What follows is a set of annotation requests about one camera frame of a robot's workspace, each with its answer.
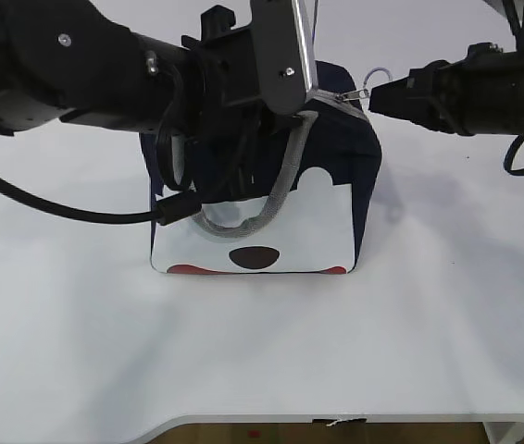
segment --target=screw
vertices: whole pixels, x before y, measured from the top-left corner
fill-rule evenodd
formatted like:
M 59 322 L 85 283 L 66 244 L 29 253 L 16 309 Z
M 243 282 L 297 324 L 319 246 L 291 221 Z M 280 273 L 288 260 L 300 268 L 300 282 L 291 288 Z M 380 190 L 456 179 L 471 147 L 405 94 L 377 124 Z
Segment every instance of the screw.
M 496 43 L 491 43 L 489 44 L 489 48 L 491 50 L 493 50 L 495 53 L 503 53 L 505 50 L 503 48 L 501 48 L 498 44 Z
M 147 71 L 152 76 L 159 74 L 157 54 L 154 51 L 147 51 Z
M 66 48 L 70 47 L 73 44 L 73 40 L 70 38 L 70 35 L 68 34 L 60 34 L 58 36 L 58 42 Z

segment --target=black oval print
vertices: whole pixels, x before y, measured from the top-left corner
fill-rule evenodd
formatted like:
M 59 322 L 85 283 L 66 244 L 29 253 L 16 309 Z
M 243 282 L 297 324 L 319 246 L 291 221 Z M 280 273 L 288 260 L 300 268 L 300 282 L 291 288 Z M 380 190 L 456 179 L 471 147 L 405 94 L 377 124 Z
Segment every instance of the black oval print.
M 247 270 L 263 270 L 279 260 L 281 253 L 274 248 L 246 247 L 229 253 L 234 264 Z

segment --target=black cable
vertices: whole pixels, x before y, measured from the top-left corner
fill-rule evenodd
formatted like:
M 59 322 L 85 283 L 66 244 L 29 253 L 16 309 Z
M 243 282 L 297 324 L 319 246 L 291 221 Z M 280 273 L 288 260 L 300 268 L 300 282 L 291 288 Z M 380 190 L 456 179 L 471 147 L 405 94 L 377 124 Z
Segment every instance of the black cable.
M 245 117 L 245 122 L 243 123 L 243 130 L 240 136 L 240 141 L 237 144 L 237 149 L 235 154 L 232 157 L 231 161 L 227 164 L 225 171 L 219 180 L 211 188 L 205 192 L 200 192 L 201 202 L 207 203 L 218 197 L 218 194 L 223 191 L 225 186 L 231 180 L 237 168 L 239 168 L 242 163 L 242 159 L 248 151 L 248 148 L 252 143 L 256 142 L 257 132 L 260 127 L 260 115 L 259 112 L 255 112 L 252 116 Z
M 254 185 L 254 170 L 258 160 L 258 138 L 250 144 L 247 156 L 244 158 L 242 165 L 242 177 L 245 182 L 242 186 L 242 191 L 247 194 Z
M 78 210 L 76 208 L 70 208 L 58 203 L 46 201 L 45 199 L 29 194 L 28 192 L 21 190 L 2 179 L 0 179 L 0 193 L 9 199 L 43 213 L 64 217 L 66 219 L 77 220 L 79 222 L 88 222 L 91 224 L 133 225 L 144 222 L 152 222 L 163 217 L 159 211 L 139 213 L 134 215 L 109 215 L 104 213 Z
M 316 31 L 318 29 L 319 0 L 314 4 L 314 29 L 312 31 L 312 43 L 316 42 Z
M 521 24 L 519 23 L 518 11 L 515 8 L 515 0 L 503 0 L 503 7 L 505 8 L 506 18 L 509 20 L 511 32 L 515 37 L 519 37 Z
M 505 171 L 511 176 L 524 177 L 524 168 L 523 169 L 513 169 L 513 163 L 515 162 L 515 157 L 518 155 L 519 150 L 523 146 L 524 136 L 517 137 L 511 147 L 509 148 L 508 153 L 505 158 Z
M 157 162 L 159 163 L 159 170 L 163 181 L 170 190 L 188 191 L 193 179 L 186 165 L 184 165 L 184 171 L 180 183 L 176 180 L 174 171 L 173 139 L 169 128 L 180 112 L 181 103 L 184 97 L 184 81 L 180 71 L 173 64 L 164 65 L 163 71 L 168 74 L 173 81 L 174 96 L 159 123 L 159 129 L 155 141 Z

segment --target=robotic arm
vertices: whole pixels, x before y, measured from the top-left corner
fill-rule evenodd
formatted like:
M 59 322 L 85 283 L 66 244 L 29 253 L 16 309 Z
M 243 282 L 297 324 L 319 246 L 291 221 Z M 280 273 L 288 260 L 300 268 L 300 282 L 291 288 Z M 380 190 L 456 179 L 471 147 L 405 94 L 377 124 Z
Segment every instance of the robotic arm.
M 215 6 L 202 16 L 201 40 L 183 48 L 135 34 L 103 17 L 89 0 L 0 0 L 0 135 L 59 118 L 64 123 L 206 142 L 239 130 L 243 154 L 260 133 L 296 124 L 317 87 L 311 32 L 300 0 L 251 0 L 252 23 Z M 0 179 L 0 192 L 74 220 L 105 224 L 158 221 L 201 211 L 237 168 L 206 193 L 166 199 L 156 211 L 103 215 L 50 203 Z M 166 171 L 172 177 L 173 172 Z
M 506 54 L 493 43 L 474 44 L 461 62 L 436 61 L 374 89 L 369 109 L 460 136 L 518 135 L 505 169 L 524 176 L 524 169 L 513 169 L 524 143 L 524 0 L 518 2 L 523 5 L 521 22 L 513 0 L 486 1 L 505 12 L 517 41 L 515 53 Z
M 109 130 L 152 133 L 162 153 L 171 137 L 188 143 L 242 134 L 235 158 L 211 190 L 166 183 L 180 194 L 150 213 L 102 215 L 50 203 L 0 179 L 0 192 L 22 204 L 74 220 L 106 224 L 197 214 L 235 174 L 260 134 L 297 125 L 317 74 L 303 0 L 250 0 L 252 23 L 235 29 L 232 11 L 202 16 L 200 40 L 183 48 L 136 34 L 104 18 L 89 0 L 0 0 L 0 135 L 12 136 L 59 118 Z M 373 90 L 370 110 L 428 130 L 472 136 L 516 134 L 505 169 L 524 142 L 524 0 L 486 0 L 505 12 L 517 51 L 472 45 L 458 63 L 436 61 Z

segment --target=white bag panel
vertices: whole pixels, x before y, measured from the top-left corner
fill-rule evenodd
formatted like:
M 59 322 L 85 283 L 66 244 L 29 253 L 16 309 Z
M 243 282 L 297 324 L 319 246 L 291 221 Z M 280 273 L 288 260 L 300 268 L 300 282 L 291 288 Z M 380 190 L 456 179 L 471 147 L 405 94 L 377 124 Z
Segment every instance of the white bag panel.
M 256 216 L 267 198 L 209 205 L 207 215 L 227 227 Z M 276 219 L 259 233 L 241 240 L 222 239 L 204 232 L 191 219 L 158 227 L 153 267 L 168 272 L 176 265 L 191 265 L 219 273 L 317 272 L 355 266 L 352 186 L 332 185 L 321 168 L 307 170 L 298 190 L 292 191 Z M 268 268 L 249 270 L 230 259 L 234 250 L 267 247 L 280 253 Z

